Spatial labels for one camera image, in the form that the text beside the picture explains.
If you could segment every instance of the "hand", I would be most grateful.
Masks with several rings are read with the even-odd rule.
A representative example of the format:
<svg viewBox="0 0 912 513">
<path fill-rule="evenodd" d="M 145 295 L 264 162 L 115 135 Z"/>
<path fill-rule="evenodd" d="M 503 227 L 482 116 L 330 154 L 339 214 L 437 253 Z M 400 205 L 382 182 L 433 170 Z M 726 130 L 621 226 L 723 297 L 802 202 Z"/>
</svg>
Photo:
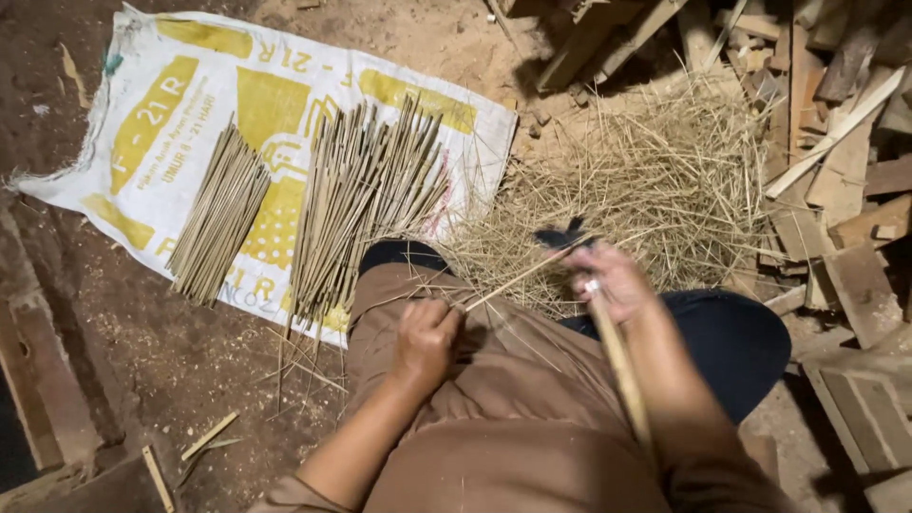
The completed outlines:
<svg viewBox="0 0 912 513">
<path fill-rule="evenodd" d="M 633 319 L 645 306 L 658 302 L 637 262 L 608 243 L 596 242 L 591 249 L 579 247 L 564 263 L 578 271 L 572 286 L 579 300 L 589 301 L 592 293 L 586 291 L 586 283 L 598 281 L 608 299 L 608 315 L 617 324 Z"/>
<path fill-rule="evenodd" d="M 440 299 L 423 299 L 406 306 L 399 321 L 399 339 L 389 377 L 426 399 L 446 378 L 452 343 L 464 313 Z"/>
</svg>

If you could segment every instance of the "forearm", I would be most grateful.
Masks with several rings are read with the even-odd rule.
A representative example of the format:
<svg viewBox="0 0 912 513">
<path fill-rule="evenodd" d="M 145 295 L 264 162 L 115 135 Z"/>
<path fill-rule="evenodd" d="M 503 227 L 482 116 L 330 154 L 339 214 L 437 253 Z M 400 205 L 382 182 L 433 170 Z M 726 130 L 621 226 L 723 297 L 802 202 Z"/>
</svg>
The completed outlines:
<svg viewBox="0 0 912 513">
<path fill-rule="evenodd" d="M 690 358 L 660 299 L 622 325 L 663 466 L 740 447 L 737 430 Z"/>
<path fill-rule="evenodd" d="M 423 397 L 407 386 L 387 378 L 358 412 L 307 458 L 297 477 L 340 506 L 360 508 L 422 402 Z"/>
</svg>

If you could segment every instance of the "ring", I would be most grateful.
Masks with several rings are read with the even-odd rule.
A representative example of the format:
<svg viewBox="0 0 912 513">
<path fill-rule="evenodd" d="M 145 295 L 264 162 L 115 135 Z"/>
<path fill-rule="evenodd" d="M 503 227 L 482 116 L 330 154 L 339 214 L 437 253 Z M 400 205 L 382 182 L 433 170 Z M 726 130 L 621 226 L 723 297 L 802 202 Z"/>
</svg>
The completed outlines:
<svg viewBox="0 0 912 513">
<path fill-rule="evenodd" d="M 590 279 L 584 285 L 586 292 L 589 292 L 590 294 L 595 292 L 596 290 L 599 290 L 601 287 L 602 287 L 602 284 L 598 283 L 597 279 Z"/>
</svg>

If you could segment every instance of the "dirt floor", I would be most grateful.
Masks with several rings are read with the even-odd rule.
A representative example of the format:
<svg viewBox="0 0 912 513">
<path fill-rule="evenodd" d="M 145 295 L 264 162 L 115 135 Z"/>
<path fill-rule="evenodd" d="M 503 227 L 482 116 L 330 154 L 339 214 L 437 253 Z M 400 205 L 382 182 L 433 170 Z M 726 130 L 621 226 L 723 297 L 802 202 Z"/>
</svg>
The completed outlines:
<svg viewBox="0 0 912 513">
<path fill-rule="evenodd" d="M 0 0 L 0 173 L 14 169 L 51 173 L 78 154 L 86 111 L 64 73 L 66 45 L 89 94 L 98 85 L 102 52 L 118 0 Z M 478 92 L 490 99 L 518 99 L 521 129 L 514 151 L 535 150 L 525 128 L 531 122 L 515 70 L 522 58 L 496 24 L 486 21 L 482 0 L 327 0 L 298 10 L 290 0 L 138 0 L 146 12 L 200 10 L 233 16 L 386 58 Z M 531 27 L 529 20 L 520 28 Z M 535 32 L 518 34 L 532 44 Z M 546 99 L 556 118 L 577 106 L 566 95 Z M 178 480 L 179 454 L 212 425 L 236 411 L 224 438 L 243 441 L 207 454 L 181 489 L 185 510 L 236 511 L 277 476 L 293 470 L 337 425 L 344 397 L 314 386 L 299 404 L 306 376 L 285 379 L 283 413 L 275 379 L 276 339 L 266 321 L 219 304 L 191 307 L 169 283 L 112 244 L 78 214 L 12 198 L 29 254 L 65 332 L 79 340 L 95 363 L 127 444 L 154 443 L 166 477 Z M 815 326 L 793 323 L 796 345 Z M 325 347 L 321 368 L 341 373 L 341 355 Z M 782 382 L 747 422 L 778 443 L 785 490 L 807 511 L 845 510 L 841 494 L 852 483 L 834 481 L 834 457 L 819 448 L 813 426 L 798 408 L 806 400 Z"/>
</svg>

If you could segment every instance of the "bundle of bamboo sticks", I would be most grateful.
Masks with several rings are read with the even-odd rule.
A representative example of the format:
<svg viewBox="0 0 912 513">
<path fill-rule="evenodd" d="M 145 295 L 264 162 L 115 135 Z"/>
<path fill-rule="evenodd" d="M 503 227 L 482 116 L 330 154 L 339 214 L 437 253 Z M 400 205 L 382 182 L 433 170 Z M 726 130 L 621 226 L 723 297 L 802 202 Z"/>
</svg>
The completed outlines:
<svg viewBox="0 0 912 513">
<path fill-rule="evenodd" d="M 219 134 L 209 167 L 165 268 L 177 290 L 196 305 L 215 303 L 234 257 L 269 187 L 260 154 L 233 124 Z"/>
<path fill-rule="evenodd" d="M 432 169 L 441 119 L 411 97 L 391 127 L 364 103 L 321 119 L 297 226 L 286 331 L 293 317 L 322 327 L 332 308 L 348 309 L 369 243 L 420 228 L 448 186 L 446 173 Z"/>
</svg>

